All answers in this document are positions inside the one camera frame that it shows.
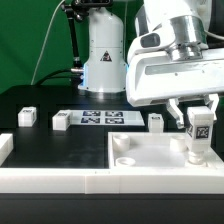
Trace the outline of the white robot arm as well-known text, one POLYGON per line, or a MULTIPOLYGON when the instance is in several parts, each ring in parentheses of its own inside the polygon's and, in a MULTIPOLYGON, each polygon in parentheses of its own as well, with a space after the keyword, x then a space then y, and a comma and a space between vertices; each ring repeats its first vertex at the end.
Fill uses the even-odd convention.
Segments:
POLYGON ((124 92, 134 106, 166 104, 184 126, 181 101, 202 99, 214 115, 224 92, 224 48, 211 49, 212 0, 144 0, 137 37, 122 57, 122 22, 101 1, 87 3, 90 55, 79 90, 96 97, 124 92))

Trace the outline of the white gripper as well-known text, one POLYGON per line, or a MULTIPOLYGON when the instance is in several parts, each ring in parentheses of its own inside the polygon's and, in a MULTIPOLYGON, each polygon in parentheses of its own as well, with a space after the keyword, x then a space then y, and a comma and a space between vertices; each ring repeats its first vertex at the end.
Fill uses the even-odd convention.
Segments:
POLYGON ((128 52, 127 101, 134 107, 165 103, 184 128, 179 101, 204 98, 215 115, 224 92, 224 48, 209 49, 198 37, 175 34, 171 24, 134 39, 128 52))

